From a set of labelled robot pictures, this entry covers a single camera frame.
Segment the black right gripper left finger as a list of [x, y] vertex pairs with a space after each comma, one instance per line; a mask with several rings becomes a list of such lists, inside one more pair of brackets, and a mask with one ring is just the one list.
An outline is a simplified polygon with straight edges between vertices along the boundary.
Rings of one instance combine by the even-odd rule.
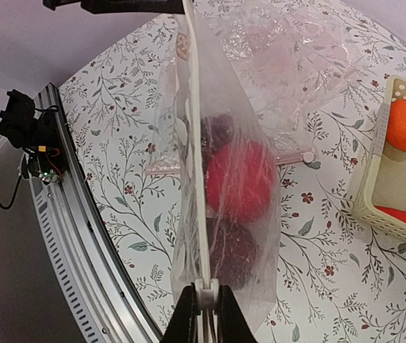
[[199, 307], [194, 283], [183, 288], [160, 343], [197, 342]]

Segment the clear pink-zipper zip bag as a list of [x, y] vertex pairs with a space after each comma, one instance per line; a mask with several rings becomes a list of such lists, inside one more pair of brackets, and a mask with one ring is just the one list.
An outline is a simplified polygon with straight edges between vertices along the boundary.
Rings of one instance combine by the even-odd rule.
[[[247, 1], [223, 19], [202, 18], [222, 46], [257, 121], [269, 139], [275, 165], [315, 155], [305, 130], [309, 111], [327, 104], [365, 71], [365, 63], [342, 20], [302, 8], [287, 14], [266, 1]], [[147, 171], [156, 168], [153, 144]]]

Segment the dark red toy onion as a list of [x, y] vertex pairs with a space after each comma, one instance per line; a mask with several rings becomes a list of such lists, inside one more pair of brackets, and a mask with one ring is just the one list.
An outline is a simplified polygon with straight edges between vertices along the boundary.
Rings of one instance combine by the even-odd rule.
[[243, 288], [252, 278], [257, 244], [250, 230], [225, 219], [207, 218], [211, 277], [233, 290]]

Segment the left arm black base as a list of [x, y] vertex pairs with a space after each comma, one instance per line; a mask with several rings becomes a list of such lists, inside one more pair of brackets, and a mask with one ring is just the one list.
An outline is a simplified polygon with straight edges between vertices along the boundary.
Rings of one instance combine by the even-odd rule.
[[24, 152], [20, 176], [45, 184], [60, 183], [66, 162], [56, 122], [59, 107], [37, 108], [33, 99], [15, 89], [6, 95], [9, 100], [0, 112], [0, 135]]

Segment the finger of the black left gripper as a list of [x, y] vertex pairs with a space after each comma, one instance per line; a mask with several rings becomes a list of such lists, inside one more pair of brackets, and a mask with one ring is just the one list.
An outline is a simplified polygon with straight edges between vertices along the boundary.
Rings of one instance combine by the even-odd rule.
[[91, 14], [154, 13], [183, 14], [184, 7], [179, 0], [43, 0], [43, 5], [54, 11], [57, 7], [79, 4]]

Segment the red toy pepper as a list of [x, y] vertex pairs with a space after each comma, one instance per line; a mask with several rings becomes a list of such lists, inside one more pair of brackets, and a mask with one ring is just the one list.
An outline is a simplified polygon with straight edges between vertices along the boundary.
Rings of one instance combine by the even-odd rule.
[[276, 166], [267, 146], [255, 141], [227, 144], [207, 167], [207, 204], [236, 223], [261, 219], [270, 208]]

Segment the clear white-dotted zip bag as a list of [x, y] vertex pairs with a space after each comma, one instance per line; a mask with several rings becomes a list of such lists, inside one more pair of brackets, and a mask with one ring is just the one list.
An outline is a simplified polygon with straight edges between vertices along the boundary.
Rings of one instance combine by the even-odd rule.
[[218, 39], [191, 1], [182, 5], [159, 75], [152, 159], [181, 181], [172, 292], [216, 279], [256, 331], [276, 301], [274, 152]]

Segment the dark purple toy grapes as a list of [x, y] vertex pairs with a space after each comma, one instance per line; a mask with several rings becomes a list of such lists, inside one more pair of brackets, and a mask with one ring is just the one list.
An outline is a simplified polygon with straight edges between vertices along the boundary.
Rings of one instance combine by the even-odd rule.
[[201, 120], [202, 154], [211, 156], [230, 143], [234, 135], [234, 120], [228, 114], [208, 116]]

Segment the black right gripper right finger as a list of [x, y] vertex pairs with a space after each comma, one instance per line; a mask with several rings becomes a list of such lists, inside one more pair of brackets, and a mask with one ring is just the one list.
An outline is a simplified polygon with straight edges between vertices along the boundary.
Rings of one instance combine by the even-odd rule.
[[227, 285], [219, 287], [217, 339], [223, 343], [257, 343], [233, 291]]

